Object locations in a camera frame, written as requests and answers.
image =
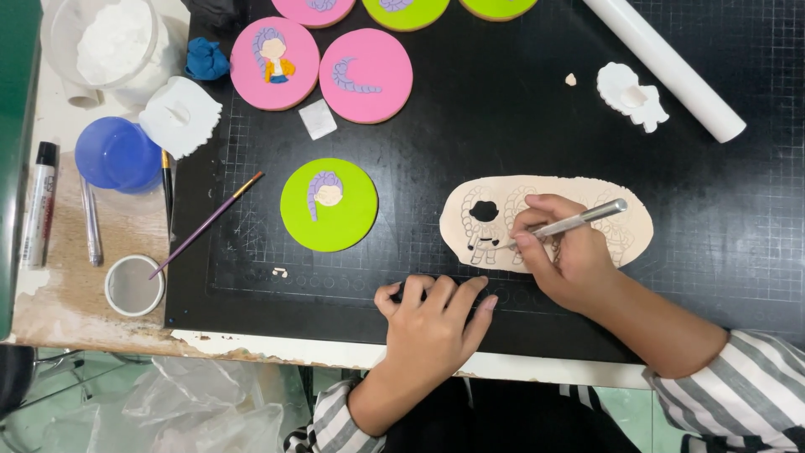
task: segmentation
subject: table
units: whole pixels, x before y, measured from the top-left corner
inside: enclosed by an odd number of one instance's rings
[[[169,25],[187,34],[189,13],[179,0],[156,5]],[[163,328],[163,304],[141,318],[126,318],[108,306],[103,281],[111,264],[132,253],[157,261],[167,256],[164,213],[125,217],[99,202],[106,262],[93,268],[87,256],[73,149],[80,132],[94,119],[109,115],[135,119],[137,113],[111,97],[91,110],[70,106],[59,78],[47,61],[41,61],[31,163],[39,141],[60,145],[56,208],[47,267],[19,274],[12,336],[7,343],[343,368],[371,368],[381,360],[385,354],[381,345],[169,330]],[[643,369],[640,365],[477,353],[459,374],[647,389]]]

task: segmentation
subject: black marker cap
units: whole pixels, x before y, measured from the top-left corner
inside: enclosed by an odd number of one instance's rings
[[[39,142],[39,152],[36,153],[36,164],[55,167],[57,152],[55,143]]]

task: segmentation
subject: orange jacket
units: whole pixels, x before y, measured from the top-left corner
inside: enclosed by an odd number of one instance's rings
[[[292,76],[296,72],[296,67],[288,60],[284,58],[279,60],[279,67],[282,68],[283,74],[286,76]],[[266,61],[266,81],[271,79],[271,76],[274,75],[274,63],[271,60]]]

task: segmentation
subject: pink round cookie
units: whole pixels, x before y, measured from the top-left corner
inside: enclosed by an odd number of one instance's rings
[[[244,101],[262,110],[286,110],[316,87],[319,48],[307,28],[267,17],[241,32],[229,63],[232,84]]]
[[[414,69],[402,44],[373,28],[351,31],[336,39],[321,59],[324,100],[344,119],[374,124],[403,108]]]
[[[308,28],[324,28],[342,20],[355,0],[271,0],[279,13]]]

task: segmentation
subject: black cutting mat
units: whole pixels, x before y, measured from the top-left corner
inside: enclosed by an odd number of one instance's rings
[[[272,336],[382,342],[373,310],[378,285],[413,272],[459,280],[439,235],[444,200],[463,181],[543,174],[597,177],[646,204],[655,235],[624,267],[671,300],[723,326],[802,331],[803,58],[799,1],[634,2],[658,32],[749,124],[727,144],[712,137],[639,60],[577,0],[541,0],[520,19],[488,23],[452,2],[435,24],[396,33],[415,70],[406,107],[364,126],[310,140],[298,109],[262,112],[227,81],[207,86],[224,104],[218,136],[177,172],[177,241],[257,170],[266,176],[211,233],[171,266],[167,324]],[[244,23],[274,15],[253,2]],[[320,51],[338,36],[378,27],[359,4],[341,23],[312,31]],[[225,52],[233,36],[219,39]],[[597,70],[628,64],[657,85],[671,119],[646,135],[609,109]],[[564,84],[575,73],[576,87]],[[378,188],[372,231],[347,251],[297,244],[279,216],[285,180],[305,162],[339,157]],[[274,276],[285,268],[288,278]],[[528,276],[489,272],[501,297],[485,351],[634,361],[610,335],[548,301]]]

